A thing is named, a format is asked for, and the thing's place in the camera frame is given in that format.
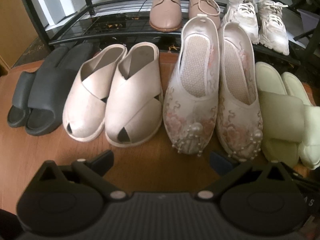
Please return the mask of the embroidered pearl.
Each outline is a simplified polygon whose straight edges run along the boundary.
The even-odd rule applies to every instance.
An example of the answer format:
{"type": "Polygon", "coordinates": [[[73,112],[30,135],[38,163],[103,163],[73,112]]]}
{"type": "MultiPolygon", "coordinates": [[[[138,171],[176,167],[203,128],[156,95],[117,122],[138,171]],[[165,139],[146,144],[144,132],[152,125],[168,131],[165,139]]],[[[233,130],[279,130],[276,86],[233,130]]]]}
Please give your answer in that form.
{"type": "Polygon", "coordinates": [[[263,118],[252,42],[240,24],[219,29],[220,87],[216,133],[229,157],[253,160],[261,151],[263,118]]]}
{"type": "Polygon", "coordinates": [[[181,31],[181,49],[163,103],[167,135],[178,153],[201,156],[217,120],[220,45],[208,15],[191,18],[181,31]]]}

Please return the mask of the beige cross-strap mule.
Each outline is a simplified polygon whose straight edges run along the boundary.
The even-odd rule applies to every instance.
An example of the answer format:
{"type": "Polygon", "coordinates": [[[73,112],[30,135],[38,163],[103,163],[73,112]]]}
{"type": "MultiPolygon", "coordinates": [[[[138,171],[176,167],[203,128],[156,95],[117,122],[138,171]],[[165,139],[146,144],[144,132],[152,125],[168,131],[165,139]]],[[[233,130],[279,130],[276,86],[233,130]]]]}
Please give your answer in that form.
{"type": "Polygon", "coordinates": [[[159,49],[150,42],[135,44],[114,72],[105,112],[105,135],[116,147],[150,140],[162,123],[163,89],[159,49]]]}
{"type": "Polygon", "coordinates": [[[114,72],[126,54],[124,45],[113,44],[80,67],[62,115],[63,127],[72,139],[89,142],[102,132],[114,72]]]}

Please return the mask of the pale green slide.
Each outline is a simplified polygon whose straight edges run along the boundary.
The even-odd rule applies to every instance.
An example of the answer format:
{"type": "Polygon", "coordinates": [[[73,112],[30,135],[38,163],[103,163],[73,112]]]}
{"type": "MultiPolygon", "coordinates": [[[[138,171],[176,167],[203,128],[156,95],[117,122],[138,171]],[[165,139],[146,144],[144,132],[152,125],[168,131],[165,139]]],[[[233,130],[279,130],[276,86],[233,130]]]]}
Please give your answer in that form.
{"type": "Polygon", "coordinates": [[[302,100],[304,104],[304,132],[298,145],[302,163],[310,170],[319,167],[319,106],[314,106],[301,81],[293,74],[281,75],[287,93],[302,100]]]}
{"type": "Polygon", "coordinates": [[[271,65],[257,62],[255,77],[263,118],[263,154],[269,161],[294,167],[304,133],[304,104],[288,94],[280,74],[271,65]]]}

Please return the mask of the dark grey slide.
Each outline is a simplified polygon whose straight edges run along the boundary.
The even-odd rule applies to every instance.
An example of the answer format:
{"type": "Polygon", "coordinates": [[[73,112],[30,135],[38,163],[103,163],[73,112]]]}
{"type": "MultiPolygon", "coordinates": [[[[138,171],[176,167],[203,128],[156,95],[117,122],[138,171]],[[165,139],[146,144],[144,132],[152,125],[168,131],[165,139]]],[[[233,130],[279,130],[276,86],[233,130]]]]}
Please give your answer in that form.
{"type": "Polygon", "coordinates": [[[57,67],[68,51],[68,47],[58,47],[44,59],[38,70],[34,72],[23,71],[20,74],[12,97],[12,106],[7,115],[7,123],[11,128],[22,127],[27,123],[31,114],[31,108],[28,107],[28,99],[37,72],[57,67]]]}
{"type": "Polygon", "coordinates": [[[52,51],[36,71],[30,90],[31,113],[25,124],[29,135],[41,136],[62,124],[63,108],[81,65],[94,55],[92,43],[81,43],[69,49],[61,46],[52,51]]]}

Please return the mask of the white chunky sneaker right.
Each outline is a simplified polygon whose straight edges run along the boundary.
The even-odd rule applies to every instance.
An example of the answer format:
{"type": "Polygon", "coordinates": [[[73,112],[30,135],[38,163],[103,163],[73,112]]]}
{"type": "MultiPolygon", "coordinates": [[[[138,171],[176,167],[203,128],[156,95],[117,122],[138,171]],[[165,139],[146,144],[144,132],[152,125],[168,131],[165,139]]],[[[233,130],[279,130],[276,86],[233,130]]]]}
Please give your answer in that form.
{"type": "Polygon", "coordinates": [[[260,43],[288,56],[290,53],[289,39],[283,22],[283,9],[288,5],[272,0],[259,0],[257,7],[260,17],[260,43]]]}

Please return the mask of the white chunky sneaker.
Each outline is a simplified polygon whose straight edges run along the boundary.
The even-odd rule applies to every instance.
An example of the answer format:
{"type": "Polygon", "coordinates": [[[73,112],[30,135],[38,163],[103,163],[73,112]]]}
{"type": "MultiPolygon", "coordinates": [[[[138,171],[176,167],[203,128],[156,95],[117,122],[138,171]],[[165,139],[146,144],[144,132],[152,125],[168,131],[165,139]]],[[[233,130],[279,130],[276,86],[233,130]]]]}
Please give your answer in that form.
{"type": "Polygon", "coordinates": [[[283,9],[288,5],[272,0],[259,0],[257,7],[260,17],[260,43],[288,56],[290,53],[289,39],[283,22],[283,9]]]}
{"type": "Polygon", "coordinates": [[[254,0],[228,0],[221,24],[228,22],[238,23],[253,44],[259,43],[259,26],[254,0]]]}

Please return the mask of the black metal shoe rack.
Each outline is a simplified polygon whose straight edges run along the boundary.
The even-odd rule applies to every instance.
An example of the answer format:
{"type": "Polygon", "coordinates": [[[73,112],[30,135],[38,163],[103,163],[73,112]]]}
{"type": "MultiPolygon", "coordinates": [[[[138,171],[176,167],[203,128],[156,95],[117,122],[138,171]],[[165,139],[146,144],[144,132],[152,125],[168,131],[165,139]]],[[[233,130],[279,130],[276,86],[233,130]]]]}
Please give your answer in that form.
{"type": "Polygon", "coordinates": [[[42,25],[32,0],[22,2],[38,36],[50,50],[61,44],[107,37],[173,39],[179,38],[181,34],[180,29],[162,32],[151,27],[147,16],[147,5],[151,0],[113,0],[101,3],[85,0],[85,6],[61,27],[55,27],[53,36],[50,36],[42,25]]]}

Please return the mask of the wooden cabinet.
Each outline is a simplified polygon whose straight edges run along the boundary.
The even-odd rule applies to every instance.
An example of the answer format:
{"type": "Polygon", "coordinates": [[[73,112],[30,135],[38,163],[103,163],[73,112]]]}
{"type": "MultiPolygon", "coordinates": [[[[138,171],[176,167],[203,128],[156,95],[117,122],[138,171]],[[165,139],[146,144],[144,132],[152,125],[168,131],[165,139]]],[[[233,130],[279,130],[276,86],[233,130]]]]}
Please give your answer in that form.
{"type": "Polygon", "coordinates": [[[22,0],[1,0],[1,73],[7,74],[36,38],[22,0]]]}

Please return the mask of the white chunky sneaker left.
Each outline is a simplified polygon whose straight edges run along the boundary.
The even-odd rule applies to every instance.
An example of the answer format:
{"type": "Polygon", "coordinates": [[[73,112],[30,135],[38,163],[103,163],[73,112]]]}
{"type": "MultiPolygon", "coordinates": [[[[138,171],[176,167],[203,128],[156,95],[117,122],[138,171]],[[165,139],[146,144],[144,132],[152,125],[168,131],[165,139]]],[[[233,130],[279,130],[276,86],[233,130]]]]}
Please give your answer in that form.
{"type": "Polygon", "coordinates": [[[259,26],[254,0],[228,0],[221,24],[228,22],[238,23],[253,44],[259,43],[259,26]]]}

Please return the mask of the pink lace-up shoe left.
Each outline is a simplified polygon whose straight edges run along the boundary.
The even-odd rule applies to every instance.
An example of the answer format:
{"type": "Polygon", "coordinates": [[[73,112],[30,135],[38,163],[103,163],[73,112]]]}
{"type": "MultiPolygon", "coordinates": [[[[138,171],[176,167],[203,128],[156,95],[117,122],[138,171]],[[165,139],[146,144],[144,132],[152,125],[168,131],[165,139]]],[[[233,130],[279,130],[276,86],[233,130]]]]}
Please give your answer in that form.
{"type": "Polygon", "coordinates": [[[182,25],[180,0],[153,0],[149,24],[164,33],[176,31],[182,25]]]}

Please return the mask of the pink lace-up shoe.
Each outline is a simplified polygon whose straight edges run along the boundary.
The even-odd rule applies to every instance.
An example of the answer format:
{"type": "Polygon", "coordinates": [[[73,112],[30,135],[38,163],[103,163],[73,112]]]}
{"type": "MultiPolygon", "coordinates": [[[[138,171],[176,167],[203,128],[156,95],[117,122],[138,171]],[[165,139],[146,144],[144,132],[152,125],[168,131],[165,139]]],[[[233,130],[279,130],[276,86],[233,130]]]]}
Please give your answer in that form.
{"type": "Polygon", "coordinates": [[[149,24],[164,33],[176,31],[182,25],[180,0],[153,0],[149,24]]]}
{"type": "Polygon", "coordinates": [[[189,18],[194,18],[198,14],[207,15],[219,29],[220,20],[220,7],[215,0],[189,0],[189,18]]]}

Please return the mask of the pink lace-up shoe right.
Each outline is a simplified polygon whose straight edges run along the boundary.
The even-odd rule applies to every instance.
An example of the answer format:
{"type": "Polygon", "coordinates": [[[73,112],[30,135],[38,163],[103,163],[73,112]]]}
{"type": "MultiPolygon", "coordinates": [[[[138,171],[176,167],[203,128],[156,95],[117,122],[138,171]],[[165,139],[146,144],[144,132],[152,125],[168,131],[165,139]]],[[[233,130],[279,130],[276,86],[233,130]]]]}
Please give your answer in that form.
{"type": "Polygon", "coordinates": [[[220,20],[220,7],[215,0],[189,0],[189,18],[194,18],[198,14],[207,15],[219,29],[220,20]]]}

